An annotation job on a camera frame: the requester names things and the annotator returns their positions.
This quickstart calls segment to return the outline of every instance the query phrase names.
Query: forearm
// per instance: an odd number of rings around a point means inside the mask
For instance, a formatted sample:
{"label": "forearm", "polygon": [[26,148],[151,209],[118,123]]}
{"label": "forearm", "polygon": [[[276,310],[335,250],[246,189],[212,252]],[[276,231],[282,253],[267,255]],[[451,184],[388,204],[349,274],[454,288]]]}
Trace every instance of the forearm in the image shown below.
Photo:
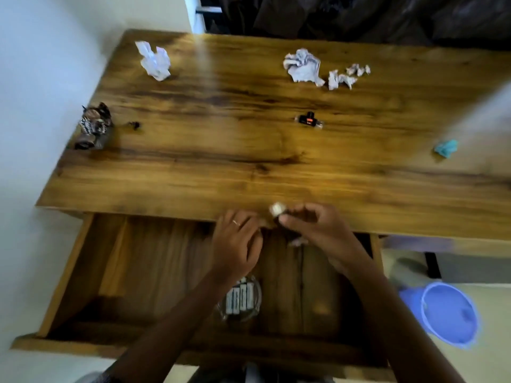
{"label": "forearm", "polygon": [[164,318],[129,348],[106,373],[123,383],[160,383],[197,327],[230,285],[208,273]]}
{"label": "forearm", "polygon": [[346,264],[346,276],[399,382],[463,382],[371,260]]}

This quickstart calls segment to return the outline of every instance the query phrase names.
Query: crumpled white paper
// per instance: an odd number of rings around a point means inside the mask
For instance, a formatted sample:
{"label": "crumpled white paper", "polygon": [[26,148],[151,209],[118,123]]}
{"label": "crumpled white paper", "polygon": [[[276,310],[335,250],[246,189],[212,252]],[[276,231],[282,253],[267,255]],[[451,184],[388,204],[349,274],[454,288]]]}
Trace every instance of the crumpled white paper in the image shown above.
{"label": "crumpled white paper", "polygon": [[358,63],[354,63],[351,65],[351,67],[348,67],[346,69],[346,74],[348,74],[349,76],[352,76],[355,73],[357,74],[357,76],[362,76],[362,75],[364,75],[364,73],[370,74],[371,69],[369,68],[369,66],[367,64],[365,65],[365,67],[360,67],[360,65]]}
{"label": "crumpled white paper", "polygon": [[287,54],[284,58],[284,68],[293,78],[293,82],[314,82],[317,87],[324,85],[319,77],[320,61],[305,48],[296,51],[296,54]]}
{"label": "crumpled white paper", "polygon": [[333,70],[329,72],[328,75],[328,89],[335,90],[339,87],[340,83],[346,83],[349,89],[352,89],[352,85],[357,81],[357,78],[353,76],[346,76],[344,74],[337,75],[339,71]]}
{"label": "crumpled white paper", "polygon": [[142,67],[147,71],[147,75],[151,75],[158,82],[170,76],[169,67],[170,59],[167,51],[163,48],[156,47],[156,53],[151,50],[151,44],[146,41],[135,42],[138,52],[144,58],[140,61]]}

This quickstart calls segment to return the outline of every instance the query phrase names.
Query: white cap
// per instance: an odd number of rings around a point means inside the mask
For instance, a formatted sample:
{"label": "white cap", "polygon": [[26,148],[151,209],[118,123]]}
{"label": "white cap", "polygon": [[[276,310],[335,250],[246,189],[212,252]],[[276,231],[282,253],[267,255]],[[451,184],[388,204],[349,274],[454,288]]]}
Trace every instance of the white cap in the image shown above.
{"label": "white cap", "polygon": [[285,212],[287,207],[283,203],[276,202],[270,206],[270,213],[274,218]]}

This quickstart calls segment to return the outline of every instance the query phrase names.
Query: hand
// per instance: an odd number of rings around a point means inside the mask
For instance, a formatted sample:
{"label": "hand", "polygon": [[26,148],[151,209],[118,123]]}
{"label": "hand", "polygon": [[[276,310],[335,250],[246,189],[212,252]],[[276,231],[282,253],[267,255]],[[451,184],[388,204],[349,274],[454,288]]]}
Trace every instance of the hand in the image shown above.
{"label": "hand", "polygon": [[278,221],[322,249],[337,271],[346,273],[348,263],[369,259],[367,252],[333,205],[299,204],[289,211],[291,215],[283,214]]}
{"label": "hand", "polygon": [[254,212],[229,210],[218,220],[213,233],[213,269],[222,282],[233,286],[256,265],[263,247]]}

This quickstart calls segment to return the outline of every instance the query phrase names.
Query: wooden tabletop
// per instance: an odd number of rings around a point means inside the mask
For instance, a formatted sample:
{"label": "wooden tabletop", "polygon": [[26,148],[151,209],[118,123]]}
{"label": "wooden tabletop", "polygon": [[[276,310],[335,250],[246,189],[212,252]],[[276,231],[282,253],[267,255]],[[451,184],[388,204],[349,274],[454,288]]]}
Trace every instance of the wooden tabletop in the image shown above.
{"label": "wooden tabletop", "polygon": [[[167,50],[168,79],[146,74],[135,40]],[[372,73],[351,91],[293,83],[282,61],[302,47],[324,79]],[[112,139],[68,147],[38,206],[211,220],[318,201],[358,231],[511,240],[509,52],[128,31],[99,102]],[[294,122],[310,110],[322,130]],[[431,152],[449,139],[450,159]]]}

